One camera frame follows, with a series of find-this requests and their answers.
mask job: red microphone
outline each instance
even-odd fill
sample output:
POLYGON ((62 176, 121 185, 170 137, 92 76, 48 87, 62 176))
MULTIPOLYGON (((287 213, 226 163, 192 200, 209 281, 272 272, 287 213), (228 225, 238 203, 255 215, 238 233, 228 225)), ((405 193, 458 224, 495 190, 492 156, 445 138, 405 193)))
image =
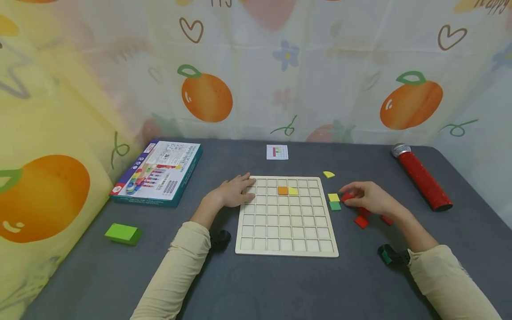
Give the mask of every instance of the red microphone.
POLYGON ((441 212, 453 207, 453 202, 444 193, 443 189, 423 167, 421 161, 412 153, 411 147, 397 143, 391 148, 391 153, 400 161, 403 169, 414 181, 421 194, 425 197, 433 211, 441 212))

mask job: wooden puzzle board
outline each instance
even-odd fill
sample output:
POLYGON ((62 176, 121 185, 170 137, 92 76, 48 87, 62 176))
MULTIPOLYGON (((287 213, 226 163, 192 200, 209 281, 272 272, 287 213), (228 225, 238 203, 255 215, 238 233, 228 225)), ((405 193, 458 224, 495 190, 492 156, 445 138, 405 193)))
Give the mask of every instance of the wooden puzzle board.
POLYGON ((318 177, 251 176, 245 192, 256 197, 240 206, 237 254, 338 257, 338 246, 318 177), (292 187, 298 195, 278 195, 292 187))

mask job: red block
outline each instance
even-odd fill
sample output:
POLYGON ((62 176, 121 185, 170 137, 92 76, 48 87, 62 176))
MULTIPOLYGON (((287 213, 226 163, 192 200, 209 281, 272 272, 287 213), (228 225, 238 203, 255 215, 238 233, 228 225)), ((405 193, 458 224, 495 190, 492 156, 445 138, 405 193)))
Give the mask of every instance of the red block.
POLYGON ((361 229, 366 228, 368 226, 368 220, 366 220, 363 216, 358 216, 354 220, 355 223, 357 223, 358 226, 361 227, 361 229))
POLYGON ((384 221, 389 226, 393 224, 393 220, 391 220, 390 218, 388 218, 386 216, 380 216, 380 218, 382 219, 382 221, 384 221))
POLYGON ((351 195, 350 193, 348 192, 345 192, 343 195, 342 195, 342 202, 345 202, 349 199, 353 199, 355 198, 353 195, 351 195))
POLYGON ((357 212, 359 212, 359 214, 365 218, 372 214, 370 211, 363 207, 357 208, 357 212))

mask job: beige sleeve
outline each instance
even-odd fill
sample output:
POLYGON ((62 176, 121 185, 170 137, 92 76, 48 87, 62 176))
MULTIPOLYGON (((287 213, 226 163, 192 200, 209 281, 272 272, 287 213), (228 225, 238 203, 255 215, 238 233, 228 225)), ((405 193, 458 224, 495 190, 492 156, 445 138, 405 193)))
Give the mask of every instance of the beige sleeve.
POLYGON ((439 245, 409 254, 414 281, 443 320, 501 319, 450 248, 439 245))
POLYGON ((130 320, 173 320, 210 250, 208 229, 185 222, 148 284, 130 320))

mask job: black wristband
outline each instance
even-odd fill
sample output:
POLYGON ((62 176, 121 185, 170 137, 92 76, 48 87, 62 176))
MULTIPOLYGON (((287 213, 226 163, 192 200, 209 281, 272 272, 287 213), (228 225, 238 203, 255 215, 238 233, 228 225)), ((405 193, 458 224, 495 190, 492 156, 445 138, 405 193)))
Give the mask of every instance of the black wristband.
POLYGON ((216 236, 210 233, 211 250, 224 251, 231 240, 231 234, 226 230, 221 230, 216 236))
POLYGON ((382 261, 390 267, 406 266, 411 260, 407 250, 396 252, 389 244, 381 245, 377 253, 382 261))

